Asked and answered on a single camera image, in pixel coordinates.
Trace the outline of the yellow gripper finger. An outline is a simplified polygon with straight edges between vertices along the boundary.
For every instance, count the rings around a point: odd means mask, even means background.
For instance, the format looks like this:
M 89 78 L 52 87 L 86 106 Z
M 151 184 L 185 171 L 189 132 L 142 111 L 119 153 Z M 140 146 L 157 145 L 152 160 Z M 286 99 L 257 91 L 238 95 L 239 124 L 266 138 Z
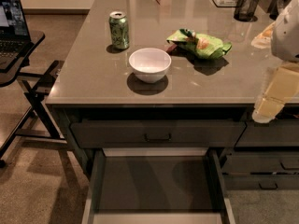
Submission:
M 283 62 L 278 68 L 269 69 L 254 105 L 253 120 L 258 123 L 270 122 L 298 93 L 299 63 Z

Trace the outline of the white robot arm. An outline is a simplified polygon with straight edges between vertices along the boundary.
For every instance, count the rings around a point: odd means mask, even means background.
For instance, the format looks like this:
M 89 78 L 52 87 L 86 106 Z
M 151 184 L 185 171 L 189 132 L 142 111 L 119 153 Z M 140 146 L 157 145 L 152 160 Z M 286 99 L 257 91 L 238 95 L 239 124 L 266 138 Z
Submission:
M 263 40 L 263 35 L 271 35 L 271 52 L 282 63 L 276 69 L 267 70 L 252 113 L 258 123 L 273 120 L 299 92 L 299 0 L 291 0 L 255 40 Z

